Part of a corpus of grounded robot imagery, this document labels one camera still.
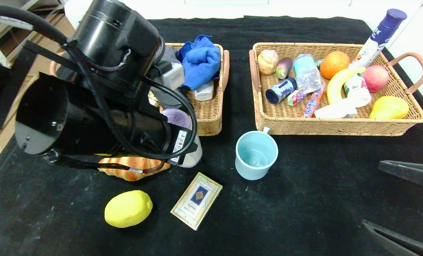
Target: wooden floor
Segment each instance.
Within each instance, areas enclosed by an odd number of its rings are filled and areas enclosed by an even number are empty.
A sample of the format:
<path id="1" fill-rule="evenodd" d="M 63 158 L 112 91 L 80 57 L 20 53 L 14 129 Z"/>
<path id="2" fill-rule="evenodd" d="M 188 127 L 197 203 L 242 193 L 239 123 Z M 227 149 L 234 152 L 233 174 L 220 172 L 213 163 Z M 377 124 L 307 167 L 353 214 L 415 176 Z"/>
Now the wooden floor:
<path id="1" fill-rule="evenodd" d="M 54 26 L 66 36 L 72 36 L 74 34 L 75 30 L 64 14 L 58 14 L 56 18 L 52 19 L 51 23 L 54 24 Z M 7 49 L 10 47 L 13 48 L 14 43 L 21 42 L 24 36 L 26 36 L 26 33 L 24 31 L 20 31 L 20 33 L 13 34 L 13 37 L 7 43 L 1 46 L 1 51 L 8 54 L 9 51 Z M 52 52 L 62 52 L 62 50 L 60 49 L 59 45 L 56 42 L 50 39 L 47 39 L 46 37 L 34 38 L 33 41 L 39 41 L 38 44 L 40 46 L 45 47 L 48 50 L 51 50 Z M 29 75 L 25 79 L 24 85 L 22 85 L 22 88 L 23 86 L 26 85 L 26 83 L 29 82 L 30 78 L 32 78 L 32 75 L 36 75 L 39 72 L 48 74 L 50 62 L 51 60 L 45 57 L 42 57 L 42 56 L 36 57 L 36 60 L 33 66 L 31 67 L 31 70 L 28 72 Z M 12 135 L 14 134 L 14 124 L 15 124 L 14 118 L 11 120 L 8 120 L 8 125 L 0 134 L 0 153 L 3 150 L 3 148 L 6 146 L 8 141 L 11 139 Z"/>

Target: blue towel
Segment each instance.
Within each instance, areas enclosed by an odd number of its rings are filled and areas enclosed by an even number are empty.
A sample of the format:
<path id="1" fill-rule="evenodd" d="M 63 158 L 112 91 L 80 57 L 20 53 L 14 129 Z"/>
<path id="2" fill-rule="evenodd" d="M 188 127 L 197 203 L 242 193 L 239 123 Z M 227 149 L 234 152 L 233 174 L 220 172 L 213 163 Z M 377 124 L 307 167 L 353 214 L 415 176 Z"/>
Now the blue towel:
<path id="1" fill-rule="evenodd" d="M 178 52 L 184 67 L 184 86 L 195 91 L 210 80 L 218 78 L 221 52 L 211 41 L 211 36 L 199 34 L 194 43 L 186 42 Z"/>

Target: red apple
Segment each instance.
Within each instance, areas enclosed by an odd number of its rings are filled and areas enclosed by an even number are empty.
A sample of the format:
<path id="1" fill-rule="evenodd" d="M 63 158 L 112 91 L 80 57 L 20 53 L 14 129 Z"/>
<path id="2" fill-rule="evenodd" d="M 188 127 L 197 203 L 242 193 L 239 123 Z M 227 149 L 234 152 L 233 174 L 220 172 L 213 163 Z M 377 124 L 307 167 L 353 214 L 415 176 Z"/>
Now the red apple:
<path id="1" fill-rule="evenodd" d="M 363 78 L 370 92 L 378 92 L 387 85 L 388 72 L 383 65 L 372 65 L 363 72 Z"/>

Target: wicker basket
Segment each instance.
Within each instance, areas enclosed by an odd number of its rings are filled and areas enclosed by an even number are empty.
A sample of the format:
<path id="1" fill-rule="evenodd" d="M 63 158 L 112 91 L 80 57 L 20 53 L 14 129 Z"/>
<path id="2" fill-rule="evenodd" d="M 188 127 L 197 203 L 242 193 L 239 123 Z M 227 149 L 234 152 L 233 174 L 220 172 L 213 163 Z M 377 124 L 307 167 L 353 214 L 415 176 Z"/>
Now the wicker basket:
<path id="1" fill-rule="evenodd" d="M 257 66 L 257 55 L 265 49 L 276 50 L 280 58 L 295 58 L 301 53 L 310 53 L 315 59 L 324 58 L 328 53 L 340 50 L 352 60 L 358 54 L 362 45 L 353 44 L 325 44 L 325 43 L 257 43 L 250 50 L 250 69 L 254 96 L 255 126 L 258 130 L 270 127 L 270 133 L 275 135 L 370 135 L 370 136 L 401 136 L 416 123 L 423 122 L 423 110 L 412 96 L 412 93 L 423 83 L 422 78 L 411 88 L 407 88 L 392 65 L 406 56 L 415 57 L 422 65 L 423 57 L 417 53 L 406 53 L 388 62 L 380 53 L 372 63 L 384 65 L 389 72 L 387 86 L 380 92 L 372 94 L 371 103 L 358 108 L 358 118 L 300 118 L 309 97 L 303 99 L 295 107 L 287 104 L 286 100 L 273 105 L 265 97 L 265 91 L 278 82 L 275 74 L 260 76 Z M 322 78 L 324 84 L 328 79 Z M 369 119 L 374 102 L 382 96 L 397 96 L 409 105 L 408 115 L 404 119 Z M 324 95 L 319 108 L 327 105 Z"/>
<path id="2" fill-rule="evenodd" d="M 174 49 L 180 49 L 182 43 L 166 43 Z M 221 51 L 221 68 L 219 71 L 219 80 L 215 80 L 215 90 L 213 99 L 207 101 L 197 101 L 194 97 L 194 92 L 185 90 L 187 98 L 194 107 L 195 115 L 197 117 L 197 134 L 199 136 L 215 136 L 221 132 L 222 129 L 222 101 L 224 98 L 224 90 L 229 80 L 229 51 L 223 50 L 222 46 L 215 44 Z"/>

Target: black table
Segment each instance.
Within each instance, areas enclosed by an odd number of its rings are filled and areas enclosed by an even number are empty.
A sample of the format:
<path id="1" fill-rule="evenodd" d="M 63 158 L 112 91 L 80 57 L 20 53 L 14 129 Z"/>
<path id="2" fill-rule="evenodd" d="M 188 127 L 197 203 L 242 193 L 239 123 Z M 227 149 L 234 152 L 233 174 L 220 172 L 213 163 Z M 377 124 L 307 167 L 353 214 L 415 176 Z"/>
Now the black table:
<path id="1" fill-rule="evenodd" d="M 14 138 L 0 156 L 0 255 L 389 255 L 363 219 L 423 242 L 423 187 L 377 170 L 380 160 L 423 163 L 423 123 L 400 137 L 274 136 L 280 155 L 267 176 L 244 180 L 234 145 L 254 130 L 248 51 L 256 42 L 364 43 L 370 29 L 345 18 L 152 21 L 166 42 L 212 34 L 231 52 L 223 131 L 202 137 L 203 160 L 138 182 L 46 164 Z M 397 65 L 408 86 L 412 83 Z M 423 107 L 423 97 L 416 92 Z M 202 172 L 224 186 L 198 231 L 170 210 Z M 142 190 L 153 211 L 117 229 L 104 207 Z"/>

